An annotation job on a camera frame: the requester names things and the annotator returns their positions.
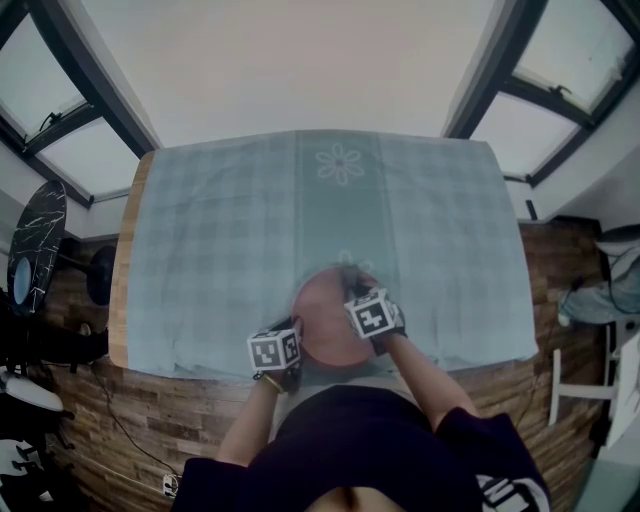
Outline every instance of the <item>wooden floor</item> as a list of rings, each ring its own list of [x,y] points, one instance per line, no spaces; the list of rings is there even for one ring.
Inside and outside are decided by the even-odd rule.
[[[540,352],[533,360],[457,372],[455,377],[484,416],[507,412],[549,485],[553,510],[570,510],[579,491],[593,444],[589,433],[600,417],[601,405],[578,399],[561,402],[558,423],[546,426],[550,401],[550,357],[563,349],[563,379],[600,384],[604,344],[593,327],[562,328],[555,322],[561,290],[582,275],[587,284],[600,276],[598,253],[589,227],[550,223],[522,226],[533,295],[536,338]],[[88,261],[102,244],[81,248]],[[87,321],[94,330],[107,322],[107,308],[91,305],[84,276],[76,270],[58,272],[47,297],[44,316],[76,329]],[[55,390],[76,414],[66,421],[64,434],[75,450],[51,448],[61,462],[73,462],[74,474],[96,509],[168,510],[171,501],[160,493],[169,470],[135,449],[107,413],[106,398],[87,367],[76,375],[50,367]],[[541,372],[538,379],[536,372]],[[112,396],[112,410],[133,440],[144,450],[182,471],[196,455],[215,456],[220,441],[240,410],[248,390],[221,382],[164,379],[123,370],[108,361],[96,365],[97,378]],[[535,383],[535,394],[532,396]]]

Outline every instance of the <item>wristband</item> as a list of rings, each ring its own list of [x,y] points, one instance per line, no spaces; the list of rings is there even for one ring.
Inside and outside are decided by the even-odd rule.
[[[271,384],[273,384],[273,387],[278,390],[278,393],[284,393],[284,388],[273,377],[267,375],[266,373],[263,373],[262,378],[267,379],[269,382],[271,382]]]

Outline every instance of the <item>wooden table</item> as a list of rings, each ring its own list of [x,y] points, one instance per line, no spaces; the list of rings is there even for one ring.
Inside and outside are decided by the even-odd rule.
[[[138,212],[144,186],[147,183],[149,169],[153,162],[153,152],[142,157],[133,178],[133,185],[127,199],[127,206],[122,217],[122,227],[118,238],[116,261],[113,266],[111,281],[111,303],[109,305],[109,357],[116,366],[129,367],[127,351],[127,284],[133,237],[138,222]]]

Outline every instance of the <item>clothing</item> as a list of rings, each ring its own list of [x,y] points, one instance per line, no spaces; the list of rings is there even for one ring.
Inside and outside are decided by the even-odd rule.
[[[608,324],[640,313],[640,256],[611,284],[564,292],[558,313],[587,324]]]
[[[280,395],[278,405],[273,414],[273,425],[271,439],[275,439],[276,434],[280,430],[280,426],[289,416],[291,411],[295,410],[302,402],[309,400],[314,395],[322,393],[334,386],[360,386],[376,389],[387,389],[396,395],[408,400],[416,407],[418,406],[415,398],[411,394],[407,383],[398,372],[389,372],[382,376],[354,377],[344,382],[333,384],[321,384],[316,386],[302,386],[296,393]]]
[[[507,415],[454,409],[433,434],[407,400],[359,386],[334,386],[300,404],[247,468],[187,461],[173,510],[303,511],[338,487],[377,489],[408,511],[483,510],[489,502],[516,505],[501,511],[549,510]]]

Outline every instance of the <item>cable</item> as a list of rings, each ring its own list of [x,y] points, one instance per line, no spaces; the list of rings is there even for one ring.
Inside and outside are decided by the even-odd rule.
[[[62,117],[62,114],[60,112],[58,112],[57,114],[54,113],[54,112],[51,112],[47,117],[44,118],[44,121],[42,121],[42,124],[40,125],[40,129],[38,130],[38,133],[40,133],[42,131],[42,129],[44,128],[44,125],[47,123],[47,121],[50,120],[49,127],[51,127],[55,123],[57,123],[60,120],[61,117]]]
[[[147,457],[155,460],[156,462],[162,464],[163,466],[169,468],[171,470],[171,472],[174,475],[177,476],[182,476],[180,475],[180,473],[178,473],[173,467],[171,467],[169,464],[167,464],[166,462],[164,462],[163,460],[151,455],[149,452],[143,450],[142,448],[140,448],[136,442],[131,439],[131,436],[129,435],[129,433],[127,432],[127,430],[122,426],[122,423],[120,423],[120,421],[118,420],[118,418],[116,418],[115,414],[113,414],[113,411],[111,410],[111,397],[109,396],[109,392],[107,391],[106,386],[102,383],[102,381],[100,381],[100,379],[98,378],[98,374],[95,371],[95,368],[93,367],[93,364],[88,365],[89,368],[91,369],[91,373],[93,374],[93,378],[96,380],[96,382],[98,383],[98,385],[102,388],[102,391],[104,391],[105,396],[107,397],[107,412],[109,413],[109,415],[113,418],[113,421],[115,421],[118,426],[122,429],[122,432],[124,433],[125,436],[127,436],[127,439],[131,442],[131,444],[133,446],[135,446],[138,450],[140,450],[142,453],[144,453]]]
[[[631,247],[628,247],[628,248],[627,248],[626,250],[624,250],[622,253],[618,254],[618,256],[616,256],[616,259],[615,259],[615,260],[613,260],[613,263],[609,266],[609,270],[610,270],[610,271],[611,271],[611,270],[613,270],[613,267],[615,267],[615,266],[616,266],[616,264],[617,264],[617,263],[618,263],[618,262],[619,262],[619,261],[620,261],[624,256],[626,256],[627,254],[629,254],[631,251],[638,250],[638,249],[640,249],[640,245],[633,245],[633,246],[631,246]],[[607,256],[613,256],[612,254],[609,254],[609,253],[607,253],[607,252],[605,252],[605,254],[606,254]]]
[[[569,293],[567,293],[566,297],[562,301],[562,304],[560,304],[560,307],[558,308],[558,311],[561,312],[564,309],[564,305],[567,303],[567,300],[569,299],[569,296],[573,292],[575,292],[578,288],[580,288],[580,286],[582,286],[582,281],[580,279],[574,282],[574,284],[571,286],[571,289],[569,290]],[[548,353],[548,350],[549,350],[549,343],[551,343],[551,338],[553,338],[553,329],[556,326],[556,322],[557,322],[556,318],[553,318],[551,320],[551,326],[549,327],[549,330],[548,330],[548,333],[547,333],[547,339],[546,339],[546,342],[545,342],[544,346],[542,347],[542,362],[543,363],[547,359],[547,353]],[[538,385],[538,381],[540,380],[540,376],[542,375],[542,372],[543,372],[543,369],[542,369],[542,366],[541,366],[540,370],[538,371],[538,373],[534,377],[533,389],[531,390],[531,393],[529,393],[529,402],[525,406],[524,410],[522,411],[522,414],[520,415],[520,418],[516,422],[516,429],[520,426],[520,423],[522,422],[524,417],[529,412],[529,409],[531,408],[531,404],[533,403],[533,397],[536,394],[536,386]]]
[[[553,328],[555,327],[555,325],[556,325],[556,319],[554,318],[553,320],[551,320],[551,327],[549,328],[549,332],[547,334],[547,340],[546,340],[546,343],[544,344],[544,347],[542,349],[543,350],[543,352],[542,352],[542,361],[543,362],[547,359],[547,351],[549,349],[549,343],[551,342],[551,338],[553,337]],[[538,385],[538,381],[540,380],[540,376],[542,375],[542,371],[543,370],[540,369],[538,371],[538,373],[536,374],[535,378],[534,378],[533,389],[531,390],[531,393],[529,393],[529,402],[525,406],[524,410],[522,411],[522,414],[520,415],[520,418],[516,422],[516,430],[518,429],[518,427],[520,426],[520,423],[522,422],[524,417],[529,412],[529,409],[531,408],[531,404],[533,403],[533,397],[536,394],[536,386]]]

